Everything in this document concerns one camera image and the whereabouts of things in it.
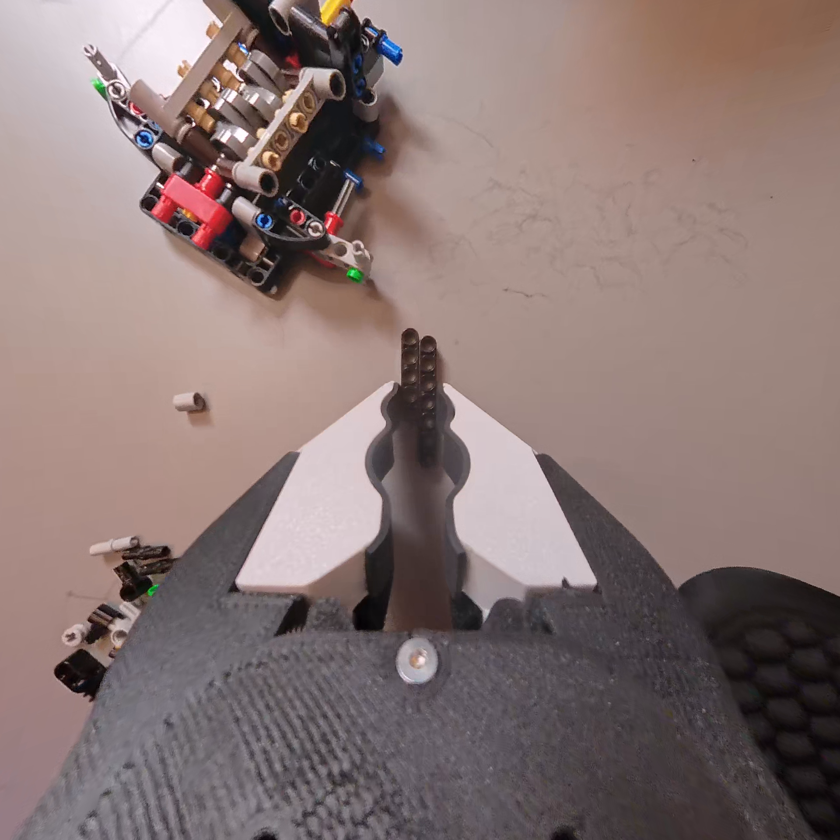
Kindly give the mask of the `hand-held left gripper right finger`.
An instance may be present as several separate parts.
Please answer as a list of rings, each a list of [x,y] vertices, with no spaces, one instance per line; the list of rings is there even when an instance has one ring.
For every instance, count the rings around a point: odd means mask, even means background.
[[[529,444],[452,385],[441,395],[445,579],[453,617],[597,579]]]

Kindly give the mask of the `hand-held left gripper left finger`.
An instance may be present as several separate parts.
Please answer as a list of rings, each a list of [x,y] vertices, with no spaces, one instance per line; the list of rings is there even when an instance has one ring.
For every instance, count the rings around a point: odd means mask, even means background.
[[[384,502],[366,458],[386,429],[387,382],[304,444],[252,544],[236,587],[248,594],[335,599],[353,610],[372,593],[365,554]]]

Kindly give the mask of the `pile of small lego pieces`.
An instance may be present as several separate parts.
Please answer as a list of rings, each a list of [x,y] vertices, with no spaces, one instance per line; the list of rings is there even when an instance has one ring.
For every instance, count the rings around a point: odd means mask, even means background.
[[[181,557],[167,544],[146,544],[135,535],[95,543],[89,553],[115,560],[118,598],[94,605],[83,620],[63,631],[67,654],[54,668],[54,677],[74,695],[93,701],[142,611]]]

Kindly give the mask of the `partly built lego model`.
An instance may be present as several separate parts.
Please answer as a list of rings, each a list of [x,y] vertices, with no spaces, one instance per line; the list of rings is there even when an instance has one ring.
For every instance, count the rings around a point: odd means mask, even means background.
[[[364,190],[354,168],[385,154],[376,86],[403,49],[349,1],[204,5],[207,45],[170,94],[83,49],[115,125],[157,167],[141,211],[267,296],[305,257],[364,284],[373,258],[344,216]]]

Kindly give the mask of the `black bumpy rubber object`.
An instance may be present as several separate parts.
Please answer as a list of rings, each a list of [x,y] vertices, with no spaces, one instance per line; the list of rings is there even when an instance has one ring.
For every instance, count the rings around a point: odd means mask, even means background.
[[[839,596],[722,568],[679,588],[771,771],[819,838],[839,836]]]

